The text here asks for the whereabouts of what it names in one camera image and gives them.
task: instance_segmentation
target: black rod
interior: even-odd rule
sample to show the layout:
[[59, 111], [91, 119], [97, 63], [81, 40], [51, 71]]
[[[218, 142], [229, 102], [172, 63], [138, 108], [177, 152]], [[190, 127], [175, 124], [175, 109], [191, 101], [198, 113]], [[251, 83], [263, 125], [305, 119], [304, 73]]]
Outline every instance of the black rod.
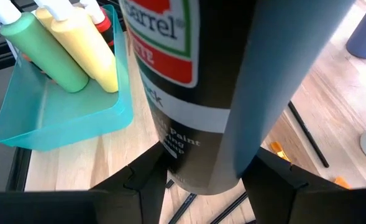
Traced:
[[246, 192], [237, 198], [232, 204], [230, 204], [224, 211], [221, 212], [210, 224], [220, 223], [228, 214], [230, 214], [236, 207], [238, 207], [247, 198]]
[[327, 160], [325, 159], [324, 155], [322, 154], [321, 150], [319, 149], [319, 147], [318, 147], [317, 143], [315, 142], [313, 136], [308, 131], [308, 128], [306, 127], [306, 124], [304, 123], [303, 119], [301, 119], [301, 116], [300, 116], [299, 112], [297, 112], [297, 110], [296, 110], [295, 106], [293, 105], [292, 101], [289, 102], [288, 106], [289, 106], [289, 109], [292, 111], [293, 116], [295, 116], [297, 122], [299, 122], [299, 125], [300, 125], [301, 129], [303, 130], [304, 134], [306, 135], [309, 142], [313, 146], [313, 148], [315, 150], [315, 153], [317, 154], [317, 156], [321, 160], [322, 164], [324, 165], [324, 167], [328, 168], [329, 164], [327, 163]]
[[25, 182], [28, 176], [31, 150], [17, 147], [14, 153], [13, 163], [7, 180], [7, 191], [20, 191], [25, 189]]
[[174, 181], [169, 180], [169, 181], [166, 183], [166, 186], [165, 186], [165, 187], [166, 187], [167, 189], [169, 189], [170, 187], [172, 187], [172, 186], [173, 186], [173, 184], [175, 184], [175, 183], [174, 183]]
[[177, 210], [175, 215], [170, 220], [169, 224], [176, 224], [177, 221], [180, 219], [180, 217], [184, 214], [184, 212], [187, 210], [187, 208], [193, 203], [194, 199], [196, 198], [196, 194], [190, 194], [187, 199], [184, 201], [184, 203], [181, 205], [181, 207]]

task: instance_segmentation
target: wooden table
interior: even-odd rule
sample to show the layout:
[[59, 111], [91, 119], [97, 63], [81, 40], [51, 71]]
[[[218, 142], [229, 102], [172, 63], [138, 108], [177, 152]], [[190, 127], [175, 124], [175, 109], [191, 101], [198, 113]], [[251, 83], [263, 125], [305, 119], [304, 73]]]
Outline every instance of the wooden table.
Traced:
[[[366, 156], [359, 146], [366, 130], [366, 61], [351, 57], [344, 44], [365, 10], [361, 2], [353, 7], [292, 99], [330, 168], [323, 167], [290, 110], [282, 113], [262, 145], [278, 141], [294, 164], [325, 179], [342, 176], [352, 187], [366, 187]], [[128, 56], [133, 122], [98, 138], [32, 152], [26, 191], [89, 189], [158, 141], [132, 49]], [[209, 223], [243, 191], [240, 183], [223, 194], [198, 196], [179, 223]], [[176, 185], [166, 190], [160, 223], [171, 219], [188, 194]], [[223, 223], [253, 219], [246, 200]]]

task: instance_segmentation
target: paint bottle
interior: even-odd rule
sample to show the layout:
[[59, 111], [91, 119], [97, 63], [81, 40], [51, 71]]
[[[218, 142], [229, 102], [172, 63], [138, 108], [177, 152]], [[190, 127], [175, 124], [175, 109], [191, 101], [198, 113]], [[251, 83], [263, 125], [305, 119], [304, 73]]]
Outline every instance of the paint bottle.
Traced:
[[53, 16], [43, 6], [45, 0], [34, 0], [34, 2], [38, 5], [38, 8], [35, 11], [36, 17], [46, 27], [46, 29], [50, 30], [50, 26], [51, 26], [52, 21], [53, 21]]
[[119, 1], [176, 184], [238, 184], [353, 2]]
[[32, 13], [0, 0], [0, 23], [0, 34], [64, 90], [74, 93], [86, 86], [88, 76]]
[[38, 68], [39, 71], [42, 73], [42, 74], [46, 74], [42, 69], [39, 68], [38, 65], [36, 65], [32, 60], [31, 58], [28, 57], [28, 55], [24, 54], [24, 53], [21, 53], [21, 57], [23, 57], [24, 59], [26, 59], [29, 63], [31, 63], [32, 66], [34, 66], [35, 68]]
[[113, 52], [114, 30], [105, 10], [98, 5], [96, 0], [80, 0], [80, 3], [83, 5], [97, 30]]
[[46, 1], [52, 34], [84, 71], [109, 93], [118, 90], [115, 56], [86, 11], [67, 0]]

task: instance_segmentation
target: red label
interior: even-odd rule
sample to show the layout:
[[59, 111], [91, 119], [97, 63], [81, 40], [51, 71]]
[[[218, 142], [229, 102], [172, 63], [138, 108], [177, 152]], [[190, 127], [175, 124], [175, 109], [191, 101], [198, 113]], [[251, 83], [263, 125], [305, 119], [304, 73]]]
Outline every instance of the red label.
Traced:
[[172, 57], [146, 44], [140, 37], [130, 30], [132, 35], [134, 50], [141, 60], [143, 60], [155, 72], [159, 72], [180, 83], [192, 82], [192, 62]]
[[149, 9], [153, 12], [162, 14], [164, 11], [170, 9], [169, 0], [157, 0], [156, 2], [149, 0], [133, 0], [142, 7]]

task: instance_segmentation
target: teal tray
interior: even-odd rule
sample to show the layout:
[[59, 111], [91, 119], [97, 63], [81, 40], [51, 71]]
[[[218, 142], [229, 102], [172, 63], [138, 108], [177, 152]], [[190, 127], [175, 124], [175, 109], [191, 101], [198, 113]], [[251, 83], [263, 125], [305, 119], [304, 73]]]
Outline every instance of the teal tray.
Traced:
[[48, 151], [130, 124], [125, 38], [114, 8], [104, 8], [114, 27], [119, 91], [106, 93], [91, 79], [78, 93], [67, 93], [19, 56], [0, 110], [0, 143]]

